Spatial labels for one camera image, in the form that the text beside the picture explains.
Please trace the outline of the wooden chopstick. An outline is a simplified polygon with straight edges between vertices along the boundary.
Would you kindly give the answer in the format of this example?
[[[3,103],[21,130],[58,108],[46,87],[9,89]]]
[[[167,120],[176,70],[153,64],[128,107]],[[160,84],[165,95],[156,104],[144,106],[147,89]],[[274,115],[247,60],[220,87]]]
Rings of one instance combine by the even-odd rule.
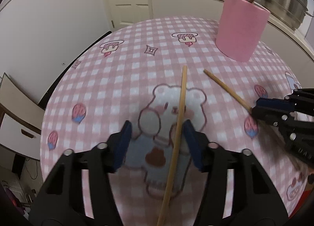
[[[243,108],[247,110],[249,114],[252,113],[252,107],[244,99],[242,99],[234,90],[228,87],[224,82],[222,82],[219,78],[217,78],[214,74],[212,74],[208,70],[204,69],[203,72],[209,78],[214,80],[220,87],[222,87],[231,97],[233,97]]]
[[[175,181],[175,173],[176,173],[179,149],[180,149],[180,140],[181,140],[181,135],[182,135],[182,125],[183,125],[184,113],[185,113],[186,83],[187,83],[187,66],[183,66],[177,125],[176,125],[175,139],[173,143],[173,153],[171,157],[164,197],[163,197],[160,213],[158,216],[158,221],[156,224],[157,226],[162,226],[164,224],[165,216],[167,214],[169,202],[171,199],[171,194],[173,191],[173,184]]]

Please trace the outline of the white kitchen counter cabinet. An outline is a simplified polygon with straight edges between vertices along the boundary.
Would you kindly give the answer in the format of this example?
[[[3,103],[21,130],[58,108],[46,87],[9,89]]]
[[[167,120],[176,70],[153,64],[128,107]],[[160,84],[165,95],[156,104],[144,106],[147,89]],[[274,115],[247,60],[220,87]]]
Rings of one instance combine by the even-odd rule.
[[[193,16],[218,21],[224,0],[148,0],[150,18]],[[283,60],[313,61],[313,48],[297,31],[293,31],[274,15],[270,15],[261,41]]]

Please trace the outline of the pink cylindrical utensil cup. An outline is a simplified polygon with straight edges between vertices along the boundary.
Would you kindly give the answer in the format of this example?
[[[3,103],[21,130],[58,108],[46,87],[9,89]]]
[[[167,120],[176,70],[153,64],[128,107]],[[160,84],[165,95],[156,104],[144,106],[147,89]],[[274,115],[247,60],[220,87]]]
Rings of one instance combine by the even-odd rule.
[[[224,0],[215,44],[227,57],[247,62],[268,23],[270,12],[246,0]]]

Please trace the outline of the white side cabinet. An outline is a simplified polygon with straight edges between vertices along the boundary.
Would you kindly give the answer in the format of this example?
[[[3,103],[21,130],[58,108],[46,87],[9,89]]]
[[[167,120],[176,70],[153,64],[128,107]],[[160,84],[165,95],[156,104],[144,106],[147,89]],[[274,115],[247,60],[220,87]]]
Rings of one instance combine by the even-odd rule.
[[[40,134],[44,110],[4,74],[1,80],[1,146],[40,160]]]

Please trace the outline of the stainless steel steamer pot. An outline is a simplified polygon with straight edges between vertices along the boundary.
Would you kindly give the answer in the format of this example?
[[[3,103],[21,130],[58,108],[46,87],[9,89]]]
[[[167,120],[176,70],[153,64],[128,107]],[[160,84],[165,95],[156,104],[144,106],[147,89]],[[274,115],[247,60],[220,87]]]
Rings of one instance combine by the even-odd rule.
[[[256,2],[293,30],[300,27],[305,16],[313,17],[308,11],[307,0],[256,0]]]

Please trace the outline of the pink checkered tablecloth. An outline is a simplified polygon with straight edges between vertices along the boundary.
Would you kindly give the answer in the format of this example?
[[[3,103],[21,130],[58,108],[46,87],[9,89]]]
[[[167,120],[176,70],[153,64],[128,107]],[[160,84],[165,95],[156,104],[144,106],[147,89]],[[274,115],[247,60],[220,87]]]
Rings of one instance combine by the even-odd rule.
[[[42,124],[44,176],[64,150],[92,149],[132,123],[125,162],[110,175],[124,225],[155,225],[175,136],[182,68],[187,67],[185,118],[209,140],[240,152],[250,149],[291,214],[308,168],[292,159],[208,70],[250,105],[282,99],[300,83],[269,43],[241,63],[221,53],[218,22],[195,17],[147,20],[122,28],[80,56],[53,92]]]

